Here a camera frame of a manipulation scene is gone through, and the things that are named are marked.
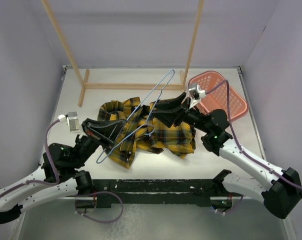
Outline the yellow black plaid shirt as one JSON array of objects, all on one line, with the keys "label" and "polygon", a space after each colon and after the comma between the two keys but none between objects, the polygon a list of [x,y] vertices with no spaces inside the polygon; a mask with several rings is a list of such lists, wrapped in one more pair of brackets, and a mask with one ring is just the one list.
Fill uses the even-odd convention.
[{"label": "yellow black plaid shirt", "polygon": [[104,103],[97,116],[98,121],[128,120],[116,138],[115,149],[103,148],[108,157],[115,163],[129,169],[137,149],[160,154],[165,148],[181,159],[194,153],[196,149],[194,127],[182,123],[177,127],[166,127],[158,119],[148,116],[150,105],[139,106],[140,98],[129,98],[125,101],[112,100]]}]

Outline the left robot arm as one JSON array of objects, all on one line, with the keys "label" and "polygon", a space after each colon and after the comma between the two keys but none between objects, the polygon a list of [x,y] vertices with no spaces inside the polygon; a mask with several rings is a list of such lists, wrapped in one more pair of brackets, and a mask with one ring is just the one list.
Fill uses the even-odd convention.
[{"label": "left robot arm", "polygon": [[96,189],[90,173],[81,167],[98,147],[112,147],[126,121],[71,121],[62,114],[49,127],[66,123],[70,130],[77,131],[74,146],[45,143],[42,165],[16,183],[0,188],[0,225],[18,219],[35,206],[68,196],[88,196]]}]

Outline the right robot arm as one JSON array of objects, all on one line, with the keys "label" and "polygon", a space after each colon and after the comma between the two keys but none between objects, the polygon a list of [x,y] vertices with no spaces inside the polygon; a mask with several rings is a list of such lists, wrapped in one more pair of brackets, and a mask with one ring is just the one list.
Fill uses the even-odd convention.
[{"label": "right robot arm", "polygon": [[167,127],[187,123],[205,133],[201,137],[207,151],[222,157],[251,176],[239,177],[231,171],[222,172],[213,183],[214,192],[223,196],[238,193],[257,200],[279,219],[285,219],[302,199],[300,176],[293,168],[283,169],[256,156],[240,145],[235,134],[229,134],[227,114],[215,109],[203,114],[191,107],[185,93],[155,104],[152,115]]}]

